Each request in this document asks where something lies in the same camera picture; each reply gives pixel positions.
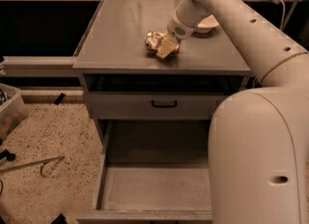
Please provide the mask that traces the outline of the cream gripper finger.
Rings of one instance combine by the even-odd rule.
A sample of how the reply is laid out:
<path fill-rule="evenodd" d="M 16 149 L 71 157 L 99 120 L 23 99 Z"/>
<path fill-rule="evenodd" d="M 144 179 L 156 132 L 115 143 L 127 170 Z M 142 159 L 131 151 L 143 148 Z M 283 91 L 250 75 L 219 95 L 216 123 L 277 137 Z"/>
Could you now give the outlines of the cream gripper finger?
<path fill-rule="evenodd" d="M 160 59 L 165 59 L 168 55 L 178 53 L 180 42 L 176 38 L 163 37 L 159 41 L 156 56 Z"/>

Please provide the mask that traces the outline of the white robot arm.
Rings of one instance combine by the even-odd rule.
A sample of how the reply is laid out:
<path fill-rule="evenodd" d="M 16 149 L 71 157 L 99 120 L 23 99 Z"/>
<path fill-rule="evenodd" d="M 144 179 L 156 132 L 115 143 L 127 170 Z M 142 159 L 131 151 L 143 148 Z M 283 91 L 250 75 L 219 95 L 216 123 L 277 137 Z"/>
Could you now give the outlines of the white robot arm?
<path fill-rule="evenodd" d="M 260 84 L 229 96 L 212 116 L 212 223 L 308 224 L 308 52 L 240 0 L 182 0 L 168 31 L 191 34 L 206 14 Z"/>

